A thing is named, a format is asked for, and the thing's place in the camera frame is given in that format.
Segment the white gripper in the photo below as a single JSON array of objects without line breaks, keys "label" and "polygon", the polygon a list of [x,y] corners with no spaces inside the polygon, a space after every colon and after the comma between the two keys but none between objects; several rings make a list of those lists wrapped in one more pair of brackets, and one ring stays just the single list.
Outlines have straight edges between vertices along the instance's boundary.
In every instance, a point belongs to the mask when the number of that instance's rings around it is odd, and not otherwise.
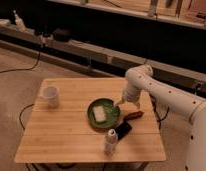
[{"label": "white gripper", "polygon": [[134,105],[137,109],[140,109],[140,102],[138,101],[140,98],[141,90],[131,85],[127,85],[122,93],[122,98],[118,102],[114,104],[115,107],[124,104],[125,101],[127,102],[134,102]]}]

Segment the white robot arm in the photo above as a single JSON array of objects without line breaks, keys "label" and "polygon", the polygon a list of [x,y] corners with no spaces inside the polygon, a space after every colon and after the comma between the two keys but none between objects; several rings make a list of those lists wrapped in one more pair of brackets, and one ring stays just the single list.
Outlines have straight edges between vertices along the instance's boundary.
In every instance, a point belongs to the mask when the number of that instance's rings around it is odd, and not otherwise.
[{"label": "white robot arm", "polygon": [[206,171],[206,99],[155,80],[150,65],[128,69],[125,79],[126,86],[115,105],[139,103],[141,91],[144,90],[173,112],[183,114],[192,124],[186,171]]}]

